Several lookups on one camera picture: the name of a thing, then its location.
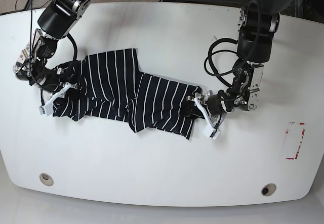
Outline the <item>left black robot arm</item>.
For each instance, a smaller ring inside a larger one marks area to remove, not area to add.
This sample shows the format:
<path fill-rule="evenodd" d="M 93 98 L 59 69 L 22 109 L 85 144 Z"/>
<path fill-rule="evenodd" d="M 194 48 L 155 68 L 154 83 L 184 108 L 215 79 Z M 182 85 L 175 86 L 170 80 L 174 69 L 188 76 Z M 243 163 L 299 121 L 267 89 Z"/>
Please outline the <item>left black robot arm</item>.
<path fill-rule="evenodd" d="M 210 46 L 204 61 L 205 72 L 216 77 L 227 90 L 217 94 L 195 93 L 187 97 L 186 114 L 206 121 L 204 135 L 215 139 L 226 114 L 239 108 L 251 111 L 257 108 L 257 96 L 264 70 L 268 62 L 274 35 L 279 27 L 280 12 L 292 0 L 252 0 L 240 10 L 238 39 L 221 38 Z M 216 68 L 213 56 L 216 46 L 231 43 L 237 46 L 233 53 L 237 60 L 231 70 L 221 73 Z"/>

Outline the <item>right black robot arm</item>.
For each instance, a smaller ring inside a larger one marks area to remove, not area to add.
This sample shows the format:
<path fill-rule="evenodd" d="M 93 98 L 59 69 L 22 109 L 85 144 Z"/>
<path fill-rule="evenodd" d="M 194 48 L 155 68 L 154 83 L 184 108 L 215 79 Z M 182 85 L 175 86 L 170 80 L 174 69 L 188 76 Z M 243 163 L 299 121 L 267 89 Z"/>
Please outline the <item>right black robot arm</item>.
<path fill-rule="evenodd" d="M 20 53 L 13 71 L 19 80 L 28 81 L 53 98 L 64 94 L 71 86 L 71 75 L 77 63 L 77 45 L 69 33 L 91 4 L 92 0 L 51 0 L 31 31 L 27 46 Z M 46 64 L 56 52 L 58 41 L 68 38 L 73 57 L 64 67 L 48 69 Z"/>

